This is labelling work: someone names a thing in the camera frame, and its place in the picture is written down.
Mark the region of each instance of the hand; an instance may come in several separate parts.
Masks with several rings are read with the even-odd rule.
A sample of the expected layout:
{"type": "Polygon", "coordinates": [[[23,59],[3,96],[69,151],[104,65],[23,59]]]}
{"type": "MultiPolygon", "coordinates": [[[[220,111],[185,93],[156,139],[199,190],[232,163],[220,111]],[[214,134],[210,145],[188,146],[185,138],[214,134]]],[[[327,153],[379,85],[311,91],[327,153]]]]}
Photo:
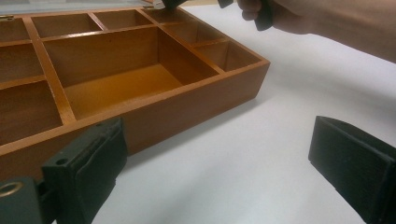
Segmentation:
{"type": "MultiPolygon", "coordinates": [[[[274,27],[328,37],[396,63],[395,0],[267,0],[274,27]]],[[[261,0],[237,0],[245,20],[255,20],[261,0]]]]}
{"type": "MultiPolygon", "coordinates": [[[[269,1],[273,11],[274,27],[294,34],[309,34],[313,31],[315,14],[323,8],[323,0],[275,0],[269,1]]],[[[246,21],[255,20],[262,7],[260,0],[237,0],[246,21]]]]}

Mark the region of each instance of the wooden box wall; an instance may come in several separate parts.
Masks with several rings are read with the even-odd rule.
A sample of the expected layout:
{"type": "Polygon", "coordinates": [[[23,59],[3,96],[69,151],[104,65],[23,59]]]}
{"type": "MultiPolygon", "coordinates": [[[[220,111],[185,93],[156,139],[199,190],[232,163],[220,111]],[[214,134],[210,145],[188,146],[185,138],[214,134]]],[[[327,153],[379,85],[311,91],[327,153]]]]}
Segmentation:
{"type": "Polygon", "coordinates": [[[0,33],[0,180],[39,178],[105,119],[134,154],[254,98],[269,66],[180,8],[20,15],[0,33]]]}

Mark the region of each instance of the finger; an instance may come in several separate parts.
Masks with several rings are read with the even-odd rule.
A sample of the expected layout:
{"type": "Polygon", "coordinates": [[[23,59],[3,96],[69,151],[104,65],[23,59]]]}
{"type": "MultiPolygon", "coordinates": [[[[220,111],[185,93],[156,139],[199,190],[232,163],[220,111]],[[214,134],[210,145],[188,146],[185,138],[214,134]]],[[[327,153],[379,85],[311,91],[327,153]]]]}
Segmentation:
{"type": "Polygon", "coordinates": [[[262,8],[260,0],[237,0],[237,3],[243,11],[258,12],[262,8]]]}
{"type": "Polygon", "coordinates": [[[257,19],[258,16],[259,16],[259,13],[257,13],[257,12],[249,12],[249,11],[242,12],[242,18],[245,21],[254,21],[257,19]]]}

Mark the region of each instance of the black clamp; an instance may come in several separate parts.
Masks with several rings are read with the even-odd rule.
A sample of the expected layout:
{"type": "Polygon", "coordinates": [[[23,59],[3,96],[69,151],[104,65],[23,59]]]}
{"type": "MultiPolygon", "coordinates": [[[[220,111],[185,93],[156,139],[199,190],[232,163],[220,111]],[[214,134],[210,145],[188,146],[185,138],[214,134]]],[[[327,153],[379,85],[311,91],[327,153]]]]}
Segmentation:
{"type": "Polygon", "coordinates": [[[396,148],[341,120],[317,117],[309,160],[366,223],[396,223],[396,148]]]}
{"type": "Polygon", "coordinates": [[[0,223],[90,224],[126,163],[120,119],[99,123],[48,160],[44,180],[0,183],[0,223]]]}

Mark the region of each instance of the metal screw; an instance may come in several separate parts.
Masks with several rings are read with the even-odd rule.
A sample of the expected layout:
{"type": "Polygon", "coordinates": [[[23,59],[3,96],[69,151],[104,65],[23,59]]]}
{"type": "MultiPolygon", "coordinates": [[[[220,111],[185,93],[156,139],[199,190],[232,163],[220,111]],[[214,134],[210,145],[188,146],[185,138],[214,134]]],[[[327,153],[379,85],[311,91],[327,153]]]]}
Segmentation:
{"type": "Polygon", "coordinates": [[[23,187],[22,182],[11,182],[0,187],[0,198],[7,197],[23,187]]]}

